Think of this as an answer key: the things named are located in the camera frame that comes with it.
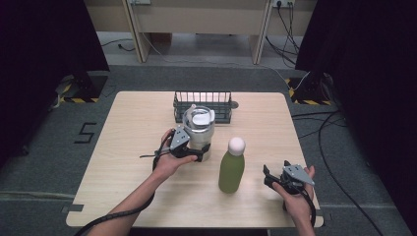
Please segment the jar lid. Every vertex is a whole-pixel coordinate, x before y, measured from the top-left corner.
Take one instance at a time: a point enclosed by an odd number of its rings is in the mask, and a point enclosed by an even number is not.
[[[241,155],[245,151],[245,141],[242,138],[235,137],[229,141],[229,152],[232,155]]]

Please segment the desk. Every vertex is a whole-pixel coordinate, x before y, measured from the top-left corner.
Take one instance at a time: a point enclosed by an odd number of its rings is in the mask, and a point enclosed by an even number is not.
[[[130,2],[123,0],[140,62],[148,58],[148,32],[246,34],[250,36],[254,64],[260,61],[270,0],[151,0],[150,5]]]
[[[67,223],[84,226],[107,214],[151,173],[152,154],[166,130],[175,127],[174,92],[122,91],[110,109],[74,199],[83,210],[70,211]],[[306,166],[292,119],[281,93],[232,92],[239,103],[230,124],[216,124],[211,157],[180,167],[156,191],[136,227],[275,228],[293,227],[282,198],[264,185],[263,166],[281,173],[285,159]],[[239,190],[217,187],[220,161],[232,137],[246,141],[246,167]],[[318,216],[316,226],[323,225]]]

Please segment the wire basket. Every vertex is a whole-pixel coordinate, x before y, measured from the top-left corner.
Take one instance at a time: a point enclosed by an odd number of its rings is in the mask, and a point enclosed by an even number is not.
[[[239,106],[232,101],[231,91],[186,91],[176,90],[174,95],[174,117],[182,123],[182,117],[192,104],[208,107],[215,112],[215,123],[230,124],[232,109]]]

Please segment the forearm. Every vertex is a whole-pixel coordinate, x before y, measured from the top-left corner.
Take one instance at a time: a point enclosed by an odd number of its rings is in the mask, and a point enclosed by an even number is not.
[[[165,181],[166,178],[151,174],[134,192],[132,192],[125,200],[116,206],[109,214],[125,210],[131,210],[144,205],[157,187]],[[114,218],[96,225],[90,232],[89,236],[94,235],[127,235],[138,218],[138,213]]]
[[[295,226],[297,227],[298,235],[300,236],[315,236],[314,228],[310,219],[293,218]]]

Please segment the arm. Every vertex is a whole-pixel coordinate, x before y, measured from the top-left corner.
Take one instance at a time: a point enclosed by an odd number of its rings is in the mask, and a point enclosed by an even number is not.
[[[170,130],[165,133],[162,140],[164,140],[169,133]],[[142,206],[152,196],[159,185],[173,175],[181,165],[195,161],[196,159],[197,157],[194,155],[189,155],[183,158],[176,158],[170,153],[162,155],[151,175],[110,213],[130,210]],[[137,213],[125,217],[114,218],[97,224],[89,232],[89,236],[128,235],[138,216],[139,214]]]
[[[313,179],[315,174],[314,166],[304,168],[310,178]],[[278,183],[272,183],[275,190],[284,198],[288,213],[291,215],[300,236],[314,236],[316,235],[313,226],[310,222],[310,206],[301,195],[290,195]],[[313,187],[306,184],[305,189],[312,200],[314,197]]]

